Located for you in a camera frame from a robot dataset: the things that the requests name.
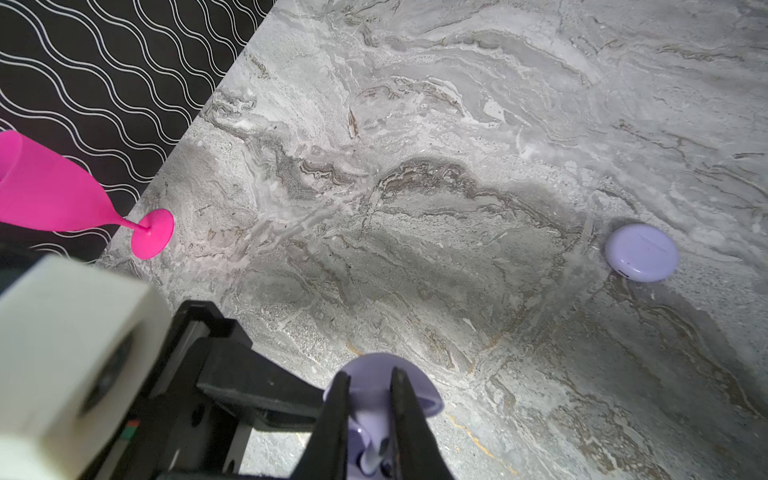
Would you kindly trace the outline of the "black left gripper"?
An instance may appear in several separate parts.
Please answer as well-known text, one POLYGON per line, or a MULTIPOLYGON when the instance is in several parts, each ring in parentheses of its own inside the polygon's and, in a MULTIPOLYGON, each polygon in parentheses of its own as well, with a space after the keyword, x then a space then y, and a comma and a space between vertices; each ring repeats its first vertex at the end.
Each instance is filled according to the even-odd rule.
POLYGON ((263 432, 312 431, 323 390, 250 344, 243 328, 214 303, 183 302, 150 376, 80 477, 234 475, 248 441, 242 423, 263 432))

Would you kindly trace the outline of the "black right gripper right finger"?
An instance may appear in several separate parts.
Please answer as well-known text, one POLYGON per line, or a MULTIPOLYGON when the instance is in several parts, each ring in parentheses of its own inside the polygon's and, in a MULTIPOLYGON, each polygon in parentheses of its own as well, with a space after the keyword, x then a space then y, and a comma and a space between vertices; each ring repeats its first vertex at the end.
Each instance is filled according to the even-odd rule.
POLYGON ((394 479, 453 480, 405 370, 391 376, 394 479))

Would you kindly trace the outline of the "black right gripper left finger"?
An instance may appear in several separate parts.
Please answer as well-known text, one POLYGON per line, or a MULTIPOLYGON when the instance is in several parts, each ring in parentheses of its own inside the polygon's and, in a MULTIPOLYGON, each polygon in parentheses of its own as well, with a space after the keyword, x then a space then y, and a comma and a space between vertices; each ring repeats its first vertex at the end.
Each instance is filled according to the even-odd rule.
POLYGON ((350 377, 337 373, 291 480, 347 478, 350 377))

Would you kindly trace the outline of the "purple earbud charging case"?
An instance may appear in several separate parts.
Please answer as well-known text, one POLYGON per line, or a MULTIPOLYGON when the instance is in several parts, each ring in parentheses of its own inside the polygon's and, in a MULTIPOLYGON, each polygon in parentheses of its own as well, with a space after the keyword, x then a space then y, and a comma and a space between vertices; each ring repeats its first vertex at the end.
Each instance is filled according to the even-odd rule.
POLYGON ((347 447, 347 478, 364 479, 357 460, 371 440, 389 438, 393 454, 391 430, 391 376, 397 367, 405 370, 422 411, 428 420, 444 409, 438 390, 417 366, 390 353, 360 356, 342 367, 350 377, 347 447))

